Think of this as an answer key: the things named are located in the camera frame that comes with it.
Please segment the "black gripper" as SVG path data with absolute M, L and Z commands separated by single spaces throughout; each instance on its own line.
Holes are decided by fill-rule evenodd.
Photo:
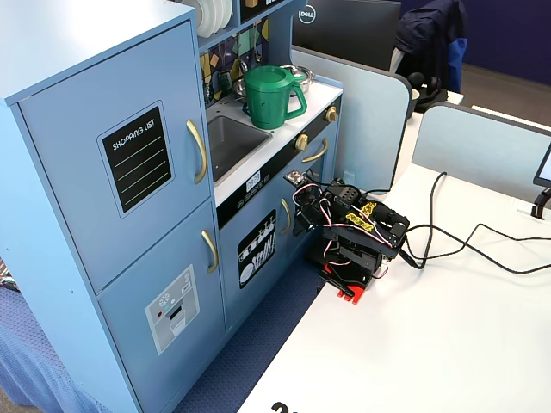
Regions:
M 294 236 L 299 236 L 305 230 L 313 231 L 319 226 L 319 218 L 324 217 L 320 208 L 322 195 L 323 189 L 319 185 L 304 185 L 296 191 Z

